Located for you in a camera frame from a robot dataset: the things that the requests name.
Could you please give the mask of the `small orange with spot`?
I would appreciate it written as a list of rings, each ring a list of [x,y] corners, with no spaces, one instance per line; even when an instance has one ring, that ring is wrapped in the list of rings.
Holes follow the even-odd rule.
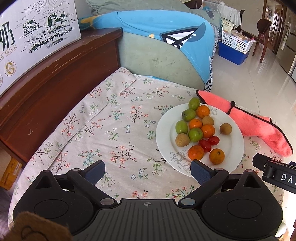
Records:
[[[213,165],[221,164],[225,160],[225,154],[221,149],[213,149],[209,154],[209,160]]]

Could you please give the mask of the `red cherry tomato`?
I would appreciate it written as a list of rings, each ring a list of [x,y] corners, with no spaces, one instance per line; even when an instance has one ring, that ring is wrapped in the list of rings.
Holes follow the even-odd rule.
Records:
[[[211,136],[210,138],[208,138],[208,142],[210,143],[210,145],[215,146],[219,144],[220,139],[217,136]]]
[[[198,145],[203,148],[205,153],[211,152],[212,146],[207,140],[201,139]]]

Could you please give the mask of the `pink microfiber towel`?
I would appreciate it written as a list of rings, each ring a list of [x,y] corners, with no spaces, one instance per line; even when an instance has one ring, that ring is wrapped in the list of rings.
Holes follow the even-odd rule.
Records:
[[[197,90],[196,95],[204,104],[220,109],[229,115],[244,136],[257,136],[281,156],[292,156],[292,145],[271,118],[250,113],[236,105],[234,101],[228,101],[211,92]]]

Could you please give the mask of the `brown longan near gripper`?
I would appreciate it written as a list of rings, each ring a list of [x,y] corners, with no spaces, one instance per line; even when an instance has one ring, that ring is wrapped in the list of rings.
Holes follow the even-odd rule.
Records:
[[[222,134],[229,135],[232,132],[232,126],[229,123],[223,123],[219,130]]]

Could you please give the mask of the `small orange tangerine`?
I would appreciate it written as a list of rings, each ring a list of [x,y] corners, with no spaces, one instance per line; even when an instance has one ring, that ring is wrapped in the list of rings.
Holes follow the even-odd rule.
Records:
[[[203,123],[200,119],[194,118],[189,121],[189,128],[201,128],[203,126]]]

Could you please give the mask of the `green jujube fruit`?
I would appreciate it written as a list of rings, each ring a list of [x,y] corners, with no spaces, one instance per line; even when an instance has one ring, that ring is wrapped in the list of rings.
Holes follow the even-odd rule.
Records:
[[[177,134],[187,134],[188,133],[188,124],[186,121],[184,120],[180,120],[176,123],[175,125],[175,130]]]

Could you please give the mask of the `dark green jujube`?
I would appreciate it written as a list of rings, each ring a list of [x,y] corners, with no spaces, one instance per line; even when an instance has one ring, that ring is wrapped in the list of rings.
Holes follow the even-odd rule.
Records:
[[[193,109],[186,109],[185,111],[182,112],[182,119],[184,121],[191,121],[196,117],[196,112]]]

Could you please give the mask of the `yellow cardboard box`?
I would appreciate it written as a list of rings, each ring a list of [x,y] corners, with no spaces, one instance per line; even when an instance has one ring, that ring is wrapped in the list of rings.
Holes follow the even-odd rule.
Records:
[[[22,164],[15,158],[11,158],[6,167],[1,164],[1,187],[10,190],[20,173]]]

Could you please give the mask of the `brown plush sleeve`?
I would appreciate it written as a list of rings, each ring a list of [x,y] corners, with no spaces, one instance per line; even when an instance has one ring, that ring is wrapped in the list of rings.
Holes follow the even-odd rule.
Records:
[[[13,227],[1,240],[73,240],[69,229],[34,213],[17,215]]]

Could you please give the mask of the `green jujube at top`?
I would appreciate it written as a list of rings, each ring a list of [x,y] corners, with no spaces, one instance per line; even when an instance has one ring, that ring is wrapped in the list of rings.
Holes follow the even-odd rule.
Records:
[[[196,110],[200,106],[200,99],[198,97],[193,97],[188,103],[189,109]]]

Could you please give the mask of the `blue plastic bin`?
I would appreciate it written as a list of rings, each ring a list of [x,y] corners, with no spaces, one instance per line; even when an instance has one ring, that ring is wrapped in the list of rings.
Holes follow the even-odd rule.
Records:
[[[249,52],[244,54],[222,42],[218,42],[218,55],[236,65],[241,65],[248,58]]]

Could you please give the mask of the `green sofa cushion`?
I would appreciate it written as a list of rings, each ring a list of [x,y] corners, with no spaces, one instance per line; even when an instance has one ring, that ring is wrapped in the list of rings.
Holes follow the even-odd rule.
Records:
[[[165,42],[123,32],[118,40],[118,51],[120,65],[133,74],[153,76],[195,89],[205,87],[188,58]]]

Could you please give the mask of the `houndstooth sofa cover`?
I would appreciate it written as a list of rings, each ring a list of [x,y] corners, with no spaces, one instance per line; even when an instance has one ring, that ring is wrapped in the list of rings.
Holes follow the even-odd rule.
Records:
[[[204,87],[204,90],[207,91],[207,92],[210,92],[212,90],[212,86],[213,86],[213,67],[212,67],[212,63],[213,63],[213,59],[214,59],[214,56],[216,54],[216,50],[217,50],[217,45],[218,45],[218,41],[219,41],[219,38],[221,37],[221,33],[220,33],[220,29],[211,24],[212,28],[213,28],[213,31],[214,31],[214,48],[213,48],[213,54],[212,54],[212,57],[211,57],[211,60],[210,60],[210,76],[205,84],[205,87]]]

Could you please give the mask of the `white milk carton box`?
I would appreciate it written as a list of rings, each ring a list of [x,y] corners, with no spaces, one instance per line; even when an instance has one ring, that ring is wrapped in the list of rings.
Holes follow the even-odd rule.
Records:
[[[1,14],[1,94],[45,58],[79,39],[74,1],[15,1]]]

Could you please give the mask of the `pale green pillow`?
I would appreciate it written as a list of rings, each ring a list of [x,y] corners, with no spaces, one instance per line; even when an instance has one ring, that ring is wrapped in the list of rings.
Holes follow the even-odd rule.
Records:
[[[213,17],[202,9],[190,9],[179,0],[148,0],[148,1],[86,1],[89,5],[92,15],[103,15],[113,11],[135,11],[135,10],[165,10],[165,11],[182,11],[199,15],[207,20],[211,25],[221,26],[221,15],[213,13]]]

